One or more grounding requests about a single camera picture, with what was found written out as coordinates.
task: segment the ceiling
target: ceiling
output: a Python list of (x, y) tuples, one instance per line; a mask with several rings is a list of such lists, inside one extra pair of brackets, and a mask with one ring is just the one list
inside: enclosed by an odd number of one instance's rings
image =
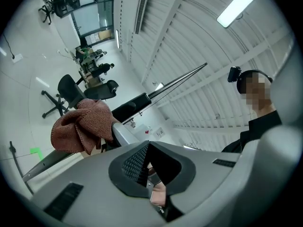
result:
[[(121, 30), (122, 53), (148, 92), (153, 82), (170, 82), (207, 62), (208, 65), (157, 103), (186, 144), (221, 151), (256, 118), (227, 82), (231, 66), (259, 69), (273, 76), (292, 43), (287, 22), (272, 0), (254, 0), (228, 28), (216, 19), (232, 0), (148, 0), (142, 30)], [(121, 9), (121, 24), (128, 17)]]

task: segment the ceiling beam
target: ceiling beam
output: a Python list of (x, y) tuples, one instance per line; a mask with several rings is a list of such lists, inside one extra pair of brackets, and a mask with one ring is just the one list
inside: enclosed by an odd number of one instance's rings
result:
[(179, 131), (197, 132), (197, 133), (213, 133), (213, 134), (240, 134), (243, 131), (248, 131), (249, 126), (228, 127), (228, 128), (197, 128), (197, 127), (182, 127), (174, 126), (174, 129)]
[(165, 101), (162, 104), (158, 105), (158, 108), (163, 107), (164, 105), (169, 104), (169, 103), (171, 103), (171, 102), (173, 102), (173, 101), (175, 101), (175, 100), (177, 100), (177, 99), (179, 99), (179, 98), (181, 98), (181, 97), (183, 97), (183, 96), (185, 96), (189, 93), (192, 93), (192, 92), (196, 91), (197, 89), (199, 89), (201, 87), (204, 87), (205, 85), (207, 85), (207, 84), (217, 80), (218, 78), (226, 75), (227, 73), (229, 73), (231, 67), (233, 67), (233, 66), (242, 66), (243, 64), (247, 63), (248, 61), (250, 61), (254, 57), (260, 55), (262, 52), (267, 50), (269, 48), (269, 45), (270, 46), (274, 45), (275, 43), (277, 43), (278, 41), (283, 39), (289, 33), (290, 33), (290, 31), (286, 27), (280, 28), (279, 30), (274, 32), (267, 39), (267, 41), (264, 40), (262, 43), (258, 44), (253, 49), (246, 52), (244, 55), (242, 55), (241, 57), (239, 57), (238, 59), (233, 61), (228, 66), (225, 66), (225, 67), (221, 68), (220, 70), (218, 70), (217, 72), (215, 72), (213, 75), (209, 76), (208, 78), (204, 79), (203, 81), (201, 81), (201, 82), (197, 83), (196, 85), (190, 87), (189, 89), (185, 90), (184, 92), (172, 97), (170, 100)]
[(167, 32), (167, 29), (169, 28), (169, 25), (172, 21), (172, 19), (174, 18), (176, 11), (178, 9), (178, 7), (180, 6), (182, 0), (171, 0), (171, 3), (167, 9), (166, 15), (165, 15), (165, 20), (163, 20), (162, 24), (160, 25), (160, 30), (158, 31), (155, 40), (154, 40), (154, 44), (153, 44), (153, 51), (151, 52), (150, 57), (147, 60), (147, 64), (145, 67), (145, 71), (143, 74), (143, 77), (141, 79), (141, 83), (143, 83), (148, 75), (148, 71), (150, 70), (150, 68), (152, 67), (152, 63), (155, 59), (156, 53), (162, 43), (162, 40), (164, 38), (164, 35)]

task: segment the green marker on floor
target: green marker on floor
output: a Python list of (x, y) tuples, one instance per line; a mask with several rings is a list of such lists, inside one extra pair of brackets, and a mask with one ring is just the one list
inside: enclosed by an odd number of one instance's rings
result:
[(30, 149), (30, 153), (31, 153), (31, 154), (38, 153), (38, 156), (39, 156), (39, 158), (40, 158), (40, 161), (43, 160), (43, 155), (42, 155), (41, 149), (40, 149), (39, 147), (37, 147), (37, 148), (31, 148), (31, 149)]

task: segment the brown cloth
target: brown cloth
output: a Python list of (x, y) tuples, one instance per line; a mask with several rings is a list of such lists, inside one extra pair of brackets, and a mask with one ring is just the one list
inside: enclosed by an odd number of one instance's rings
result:
[(77, 153), (100, 148), (101, 138), (113, 141), (112, 123), (118, 122), (101, 100), (83, 99), (76, 110), (61, 116), (53, 125), (51, 143), (56, 150)]

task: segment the floor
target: floor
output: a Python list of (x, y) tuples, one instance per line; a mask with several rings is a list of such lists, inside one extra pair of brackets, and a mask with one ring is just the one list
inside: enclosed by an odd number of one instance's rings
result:
[[(13, 53), (22, 54), (23, 59), (13, 63), (7, 42), (0, 37), (0, 47), (7, 54), (0, 53), (0, 166), (9, 185), (28, 198), (31, 194), (17, 170), (9, 142), (17, 150), (23, 174), (40, 161), (37, 153), (30, 154), (31, 148), (40, 148), (44, 157), (52, 152), (50, 132), (60, 115), (55, 111), (42, 118), (53, 104), (41, 91), (55, 96), (62, 76), (70, 74), (79, 79), (77, 65), (65, 51), (54, 23), (42, 23), (44, 15), (38, 12), (42, 5), (42, 0), (25, 0), (4, 31)], [(75, 154), (28, 184), (36, 192), (81, 159), (80, 153)]]

